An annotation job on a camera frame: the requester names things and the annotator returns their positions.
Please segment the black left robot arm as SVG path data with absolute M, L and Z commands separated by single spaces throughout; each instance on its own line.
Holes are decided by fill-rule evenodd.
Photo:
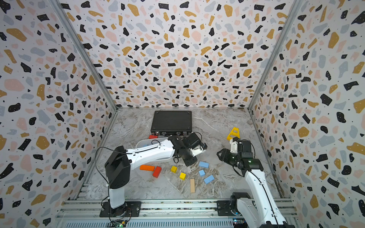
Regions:
M 171 158 L 181 158 L 185 166 L 189 167 L 197 162 L 197 156 L 207 150 L 207 144 L 192 133 L 188 136 L 169 136 L 145 147 L 125 149 L 119 146 L 112 150 L 112 154 L 105 163 L 108 188 L 107 201 L 102 203 L 101 217 L 122 217 L 131 213 L 137 217 L 137 207 L 140 202 L 127 203 L 125 201 L 125 186 L 130 181 L 130 173 L 150 162 L 164 162 Z

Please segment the long natural wood block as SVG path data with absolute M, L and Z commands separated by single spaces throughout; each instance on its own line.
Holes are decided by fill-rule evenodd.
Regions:
M 195 193 L 195 179 L 190 179 L 190 192 Z

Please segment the yellow cube left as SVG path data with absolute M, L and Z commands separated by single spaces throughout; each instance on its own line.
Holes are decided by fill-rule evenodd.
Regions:
M 177 170 L 178 170 L 178 168 L 177 168 L 176 166 L 172 166 L 172 168 L 171 168 L 171 172 L 176 173 L 176 172 L 177 172 Z

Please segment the yellow triangle frame block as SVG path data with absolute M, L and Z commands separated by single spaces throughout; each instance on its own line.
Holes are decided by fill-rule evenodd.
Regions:
M 228 134 L 228 136 L 227 136 L 227 140 L 229 141 L 229 140 L 231 140 L 231 139 L 233 139 L 233 138 L 236 138 L 236 137 L 240 139 L 240 130 L 239 130 L 239 128 L 234 127 L 234 128 L 230 131 L 230 133 Z

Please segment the red block near orange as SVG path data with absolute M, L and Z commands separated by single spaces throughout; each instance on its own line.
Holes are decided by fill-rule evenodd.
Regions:
M 159 177 L 159 175 L 160 175 L 160 173 L 161 173 L 161 171 L 162 171 L 162 168 L 161 168 L 161 167 L 159 167 L 159 166 L 157 166 L 157 167 L 155 168 L 154 172 L 153 172 L 153 177 L 158 178 L 158 177 Z

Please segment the blue long block bottom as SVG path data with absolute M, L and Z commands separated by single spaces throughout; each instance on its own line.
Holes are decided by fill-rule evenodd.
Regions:
M 213 176 L 213 175 L 210 175 L 210 176 L 208 176 L 208 177 L 206 177 L 206 178 L 204 179 L 204 182 L 205 182 L 205 184 L 209 184 L 209 183 L 210 183 L 210 182 L 212 182 L 213 180 L 215 180 L 214 176 Z

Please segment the yellow cube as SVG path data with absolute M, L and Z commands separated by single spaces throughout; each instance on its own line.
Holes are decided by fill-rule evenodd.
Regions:
M 178 168 L 177 168 L 176 166 L 172 166 L 172 168 L 171 168 L 171 172 L 176 173 L 176 172 L 177 172 L 177 170 L 178 170 Z
M 185 174 L 185 173 L 181 173 L 181 174 L 180 174 L 180 176 L 179 176 L 179 178 L 180 178 L 181 180 L 185 180 L 185 178 L 186 178 L 186 174 Z

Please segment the yellow cube lower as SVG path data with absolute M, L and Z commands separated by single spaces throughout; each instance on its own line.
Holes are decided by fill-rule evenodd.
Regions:
M 179 178 L 180 178 L 181 180 L 185 180 L 185 178 L 186 178 L 186 174 L 185 174 L 185 173 L 181 173 L 181 174 L 180 174 L 180 176 L 179 176 Z

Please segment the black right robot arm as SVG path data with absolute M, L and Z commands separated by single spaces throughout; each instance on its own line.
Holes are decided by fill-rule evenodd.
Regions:
M 217 156 L 245 179 L 252 196 L 246 192 L 234 192 L 230 201 L 218 206 L 217 211 L 229 209 L 233 215 L 243 216 L 243 228 L 293 228 L 294 225 L 286 221 L 274 200 L 261 161 L 255 158 L 253 144 L 234 137 L 230 139 L 230 145 L 230 149 L 220 150 Z

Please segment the white plastic tub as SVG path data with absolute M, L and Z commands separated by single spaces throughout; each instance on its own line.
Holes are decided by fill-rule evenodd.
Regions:
M 157 139 L 145 139 L 145 140 L 141 140 L 141 141 L 139 141 L 137 143 L 136 149 L 137 148 L 143 148 L 143 147 L 146 147 L 146 146 L 150 146 L 150 145 L 153 145 L 153 144 L 160 145 L 160 142 Z

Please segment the black ribbed carrying case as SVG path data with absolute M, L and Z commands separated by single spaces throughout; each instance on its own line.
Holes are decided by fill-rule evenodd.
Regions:
M 191 111 L 155 111 L 151 135 L 189 135 L 192 126 Z

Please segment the orange long block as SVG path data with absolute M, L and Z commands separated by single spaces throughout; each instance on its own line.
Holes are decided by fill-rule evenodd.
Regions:
M 155 167 L 151 166 L 151 165 L 141 165 L 139 167 L 140 170 L 142 171 L 150 171 L 150 172 L 154 172 L 155 171 Z

